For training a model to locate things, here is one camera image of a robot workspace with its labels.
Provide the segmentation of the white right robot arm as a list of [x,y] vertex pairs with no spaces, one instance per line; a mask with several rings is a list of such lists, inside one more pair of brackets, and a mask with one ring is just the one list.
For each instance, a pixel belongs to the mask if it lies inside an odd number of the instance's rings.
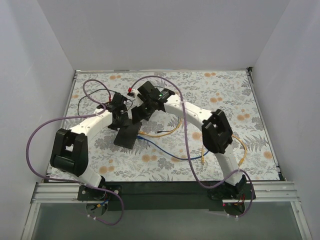
[[177,94],[165,91],[155,97],[142,96],[136,89],[128,94],[134,97],[138,106],[147,111],[159,110],[186,120],[202,132],[202,143],[205,148],[217,158],[225,182],[233,187],[240,187],[246,183],[246,177],[239,171],[238,163],[233,154],[233,131],[225,113],[198,107],[192,103],[182,101]]

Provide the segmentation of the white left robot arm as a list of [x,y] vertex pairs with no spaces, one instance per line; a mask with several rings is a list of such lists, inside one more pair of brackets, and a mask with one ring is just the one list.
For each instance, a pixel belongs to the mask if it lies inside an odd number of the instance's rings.
[[68,173],[78,182],[98,188],[104,178],[89,166],[89,142],[104,128],[118,130],[130,123],[127,106],[107,104],[98,106],[91,117],[79,124],[57,131],[53,143],[50,165]]

